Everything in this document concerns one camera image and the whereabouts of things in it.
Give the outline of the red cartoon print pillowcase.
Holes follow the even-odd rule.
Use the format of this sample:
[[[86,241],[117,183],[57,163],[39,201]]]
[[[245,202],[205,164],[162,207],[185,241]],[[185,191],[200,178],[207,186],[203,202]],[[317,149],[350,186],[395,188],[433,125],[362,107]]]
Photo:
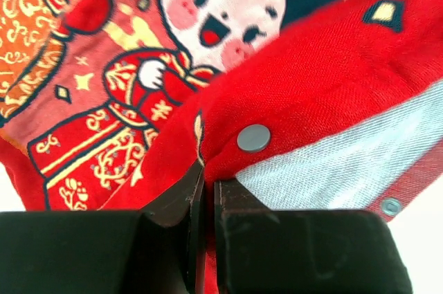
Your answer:
[[[442,292],[442,0],[1,0],[1,176],[19,212],[140,210],[203,170],[273,211],[381,217]]]

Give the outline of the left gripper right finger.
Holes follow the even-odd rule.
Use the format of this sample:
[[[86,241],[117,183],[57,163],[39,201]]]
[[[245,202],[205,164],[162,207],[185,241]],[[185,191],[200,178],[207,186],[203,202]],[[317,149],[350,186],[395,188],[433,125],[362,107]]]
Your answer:
[[[386,222],[365,210],[273,211],[236,180],[215,193],[220,293],[410,293]]]

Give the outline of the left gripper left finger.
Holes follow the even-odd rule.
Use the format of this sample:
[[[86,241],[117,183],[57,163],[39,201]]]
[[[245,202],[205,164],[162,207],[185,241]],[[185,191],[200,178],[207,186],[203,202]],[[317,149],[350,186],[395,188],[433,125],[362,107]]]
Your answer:
[[[202,174],[137,211],[2,213],[1,292],[202,293]]]

